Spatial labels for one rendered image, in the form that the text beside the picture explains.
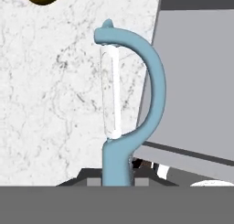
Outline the small white bar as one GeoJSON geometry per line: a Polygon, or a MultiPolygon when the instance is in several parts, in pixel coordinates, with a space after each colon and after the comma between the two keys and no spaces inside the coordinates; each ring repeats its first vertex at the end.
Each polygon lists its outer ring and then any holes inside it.
{"type": "Polygon", "coordinates": [[[167,166],[167,165],[159,165],[158,169],[157,169],[157,175],[160,178],[166,179],[168,171],[169,171],[169,166],[167,166]]]}

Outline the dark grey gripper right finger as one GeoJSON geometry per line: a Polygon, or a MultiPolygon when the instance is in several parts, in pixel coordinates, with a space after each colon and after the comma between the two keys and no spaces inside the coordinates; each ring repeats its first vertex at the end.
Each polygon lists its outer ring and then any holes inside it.
{"type": "Polygon", "coordinates": [[[160,178],[151,168],[135,168],[133,170],[133,185],[135,187],[176,187],[176,184],[160,178]]]}

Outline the light blue peeler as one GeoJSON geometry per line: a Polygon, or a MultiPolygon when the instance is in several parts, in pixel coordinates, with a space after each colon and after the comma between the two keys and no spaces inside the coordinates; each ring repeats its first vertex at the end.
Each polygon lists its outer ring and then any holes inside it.
{"type": "Polygon", "coordinates": [[[166,98],[165,70],[151,44],[140,35],[117,28],[111,19],[94,30],[94,41],[101,45],[101,54],[112,58],[114,130],[106,132],[107,141],[102,147],[102,179],[105,187],[129,187],[132,175],[129,158],[155,131],[160,123],[166,98]],[[134,51],[144,62],[150,82],[150,108],[144,122],[130,133],[121,131],[119,47],[134,51]]]}

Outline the white round object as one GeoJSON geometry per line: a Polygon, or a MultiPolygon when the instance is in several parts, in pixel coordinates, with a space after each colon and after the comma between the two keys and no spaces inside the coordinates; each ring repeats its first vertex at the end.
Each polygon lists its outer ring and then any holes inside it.
{"type": "Polygon", "coordinates": [[[221,180],[202,180],[193,183],[191,187],[234,187],[234,184],[221,180]]]}

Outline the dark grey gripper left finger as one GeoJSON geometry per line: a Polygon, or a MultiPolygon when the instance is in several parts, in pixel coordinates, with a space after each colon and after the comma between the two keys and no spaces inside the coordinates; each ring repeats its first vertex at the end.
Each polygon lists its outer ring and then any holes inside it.
{"type": "Polygon", "coordinates": [[[71,178],[68,181],[65,181],[59,184],[60,187],[70,187],[70,186],[87,186],[88,178],[101,178],[101,169],[100,168],[82,168],[79,174],[71,178]]]}

